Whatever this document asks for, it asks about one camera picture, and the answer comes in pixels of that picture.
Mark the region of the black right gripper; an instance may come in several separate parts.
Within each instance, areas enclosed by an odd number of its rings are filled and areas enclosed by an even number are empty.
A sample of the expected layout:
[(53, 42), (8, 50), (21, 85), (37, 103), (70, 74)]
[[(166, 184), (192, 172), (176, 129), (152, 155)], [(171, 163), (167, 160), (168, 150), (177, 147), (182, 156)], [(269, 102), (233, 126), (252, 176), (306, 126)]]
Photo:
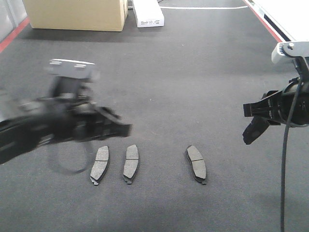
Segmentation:
[(292, 128), (309, 126), (309, 83), (303, 82), (293, 104), (300, 77), (292, 78), (282, 90), (270, 90), (254, 103), (245, 103), (245, 117), (251, 117), (250, 126), (277, 126), (286, 124), (290, 109), (293, 114), (290, 122)]

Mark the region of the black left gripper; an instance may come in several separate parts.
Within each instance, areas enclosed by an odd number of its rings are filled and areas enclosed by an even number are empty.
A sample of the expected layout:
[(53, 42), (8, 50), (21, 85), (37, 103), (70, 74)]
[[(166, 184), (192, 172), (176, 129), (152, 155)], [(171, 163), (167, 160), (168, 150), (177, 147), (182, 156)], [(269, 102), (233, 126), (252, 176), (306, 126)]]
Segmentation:
[(83, 93), (87, 79), (57, 77), (51, 94), (36, 100), (36, 142), (103, 140), (128, 137), (132, 124), (124, 124), (109, 107), (97, 107)]

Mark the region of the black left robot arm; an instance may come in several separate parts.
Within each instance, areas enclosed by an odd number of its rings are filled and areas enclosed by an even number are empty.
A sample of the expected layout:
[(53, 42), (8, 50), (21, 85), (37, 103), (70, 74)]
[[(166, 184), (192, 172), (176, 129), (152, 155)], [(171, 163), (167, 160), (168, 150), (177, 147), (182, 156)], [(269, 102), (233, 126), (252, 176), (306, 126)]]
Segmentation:
[(82, 93), (88, 81), (57, 77), (49, 96), (32, 101), (13, 98), (1, 88), (0, 162), (42, 145), (128, 137), (130, 124), (121, 123), (112, 109), (98, 107)]

